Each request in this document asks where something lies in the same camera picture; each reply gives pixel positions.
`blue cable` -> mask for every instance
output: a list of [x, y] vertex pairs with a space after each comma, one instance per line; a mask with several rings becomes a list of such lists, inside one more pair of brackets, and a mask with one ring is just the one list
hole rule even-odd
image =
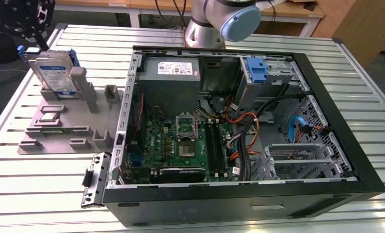
[[293, 128], [293, 125], [295, 125], [295, 122], [296, 120], [300, 121], [301, 125], [305, 126], [305, 125], [309, 125], [311, 127], [313, 127], [312, 124], [308, 124], [305, 119], [301, 117], [301, 116], [295, 116], [292, 117], [292, 120], [291, 120], [291, 123], [289, 123], [289, 137], [291, 137], [291, 142], [295, 141], [295, 128]]

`floor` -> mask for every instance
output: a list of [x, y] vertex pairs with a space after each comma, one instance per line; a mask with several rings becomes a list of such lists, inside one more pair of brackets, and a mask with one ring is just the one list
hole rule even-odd
[[[148, 28], [173, 28], [177, 25], [183, 26], [180, 22], [180, 17], [167, 16], [165, 21], [157, 16], [143, 16], [141, 25]], [[83, 25], [98, 25], [98, 26], [131, 26], [130, 16], [127, 14], [114, 14], [114, 13], [92, 13], [92, 12], [67, 12], [56, 11], [52, 27], [48, 28], [48, 33], [54, 31], [54, 27], [58, 23], [70, 23], [70, 24], [83, 24]], [[18, 45], [24, 45], [30, 47], [31, 44], [27, 41], [15, 39]], [[23, 60], [19, 59], [12, 63], [0, 64], [2, 69], [18, 69], [28, 70], [27, 65]], [[380, 86], [381, 90], [385, 93], [385, 56], [381, 54], [375, 62], [367, 69], [369, 75], [372, 76], [375, 82]], [[24, 73], [22, 71], [2, 71], [0, 72], [0, 114], [4, 110], [4, 107], [18, 89], [19, 84], [22, 83]]]

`metal table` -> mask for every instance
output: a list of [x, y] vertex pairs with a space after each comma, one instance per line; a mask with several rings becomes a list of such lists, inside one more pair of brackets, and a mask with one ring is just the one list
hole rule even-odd
[[[51, 48], [74, 47], [98, 88], [126, 86], [133, 45], [183, 46], [180, 31], [68, 25]], [[385, 95], [343, 44], [332, 39], [253, 35], [231, 49], [293, 51], [309, 56], [321, 80], [385, 182]], [[92, 154], [19, 155], [18, 143], [42, 101], [30, 71], [0, 116], [0, 232], [131, 230], [106, 209], [80, 209]], [[153, 232], [385, 232], [385, 193], [316, 218], [143, 227]]]

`blue drive bracket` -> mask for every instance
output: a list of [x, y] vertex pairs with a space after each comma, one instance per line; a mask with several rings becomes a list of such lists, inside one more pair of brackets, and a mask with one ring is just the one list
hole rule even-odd
[[[23, 45], [20, 45], [18, 47], [18, 51], [19, 51], [19, 55], [20, 55], [23, 61], [26, 62], [26, 64], [28, 66], [30, 66], [30, 64], [28, 64], [27, 59], [24, 58], [24, 54], [36, 54], [36, 55], [39, 55], [42, 53], [42, 49], [38, 48], [38, 47], [30, 47], [28, 50], [26, 51], [26, 47]], [[79, 62], [78, 53], [76, 53], [75, 50], [70, 50], [70, 58], [74, 61], [74, 65], [76, 67], [79, 67], [80, 66], [80, 62]]]
[[27, 59], [24, 58], [24, 54], [40, 54], [42, 49], [40, 49], [40, 48], [30, 48], [30, 49], [26, 51], [24, 45], [20, 45], [20, 46], [18, 47], [18, 51], [19, 51], [20, 58], [23, 59], [23, 61], [26, 62], [26, 64], [27, 64], [28, 67], [30, 67], [28, 61], [27, 61]]
[[264, 83], [269, 76], [269, 66], [265, 65], [264, 59], [260, 57], [248, 57], [247, 68], [251, 73], [252, 82]]

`wooden desk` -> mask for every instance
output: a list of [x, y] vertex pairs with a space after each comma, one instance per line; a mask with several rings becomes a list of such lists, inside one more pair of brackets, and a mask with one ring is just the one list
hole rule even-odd
[[[92, 11], [127, 13], [131, 15], [132, 27], [140, 28], [140, 15], [157, 15], [155, 0], [58, 0], [58, 10]], [[180, 10], [183, 10], [184, 0], [176, 0]], [[187, 1], [185, 16], [191, 16], [195, 0]], [[325, 18], [324, 11], [316, 7], [315, 11], [303, 8], [303, 3], [285, 2], [276, 6], [277, 22], [303, 23], [304, 28], [300, 36], [311, 37], [320, 19]], [[173, 0], [159, 0], [160, 12], [164, 16], [179, 16]], [[272, 21], [273, 8], [268, 8], [261, 13], [261, 21]]]
[[[319, 6], [316, 6], [313, 11], [304, 9], [304, 3], [296, 3], [287, 1], [283, 4], [279, 4], [276, 7], [276, 16], [281, 17], [301, 17], [301, 18], [325, 18], [327, 14]], [[264, 16], [273, 15], [273, 8], [263, 10]]]
[[56, 6], [131, 7], [132, 0], [56, 0]]

